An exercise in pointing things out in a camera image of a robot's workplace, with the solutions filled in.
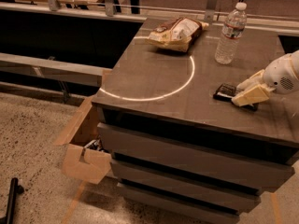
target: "bottle label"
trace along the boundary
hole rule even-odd
[[[225,23],[224,23],[223,28],[222,28],[222,33],[227,38],[230,38],[230,39],[240,38],[242,36],[243,31],[244,31],[244,27],[242,27],[242,28],[233,27],[233,26],[230,26],[230,25],[225,24]]]

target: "snack bag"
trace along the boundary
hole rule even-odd
[[[149,34],[146,41],[161,49],[187,52],[192,41],[206,27],[208,24],[204,22],[178,18],[160,24]]]

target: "black object on table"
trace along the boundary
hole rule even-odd
[[[13,216],[14,216],[14,211],[15,211],[17,193],[18,194],[24,193],[24,188],[21,185],[18,185],[18,181],[19,180],[16,177],[11,179],[9,196],[8,196],[8,201],[7,201],[7,214],[5,217],[2,217],[0,219],[0,224],[12,224],[13,223]]]

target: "dark gray drawer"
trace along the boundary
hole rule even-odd
[[[111,167],[113,174],[118,178],[231,208],[238,213],[248,212],[260,202],[260,198],[256,196],[231,189],[221,189],[177,175],[132,165],[128,162],[112,160]]]
[[[112,152],[253,189],[273,191],[293,175],[293,168],[282,164],[184,144],[104,123],[99,123],[98,129],[105,149]]]
[[[155,192],[134,188],[122,183],[118,184],[118,190],[125,198],[171,212],[180,213],[188,217],[194,217],[209,223],[234,224],[239,220],[239,216],[237,215],[215,211],[196,204],[185,203],[180,200],[159,195]]]

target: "gray countertop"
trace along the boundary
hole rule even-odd
[[[213,99],[222,83],[237,85],[284,54],[278,33],[246,28],[233,62],[223,65],[214,60],[220,26],[209,26],[183,54],[145,42],[161,22],[146,20],[94,96],[95,105],[299,147],[299,92],[273,94],[256,112]]]

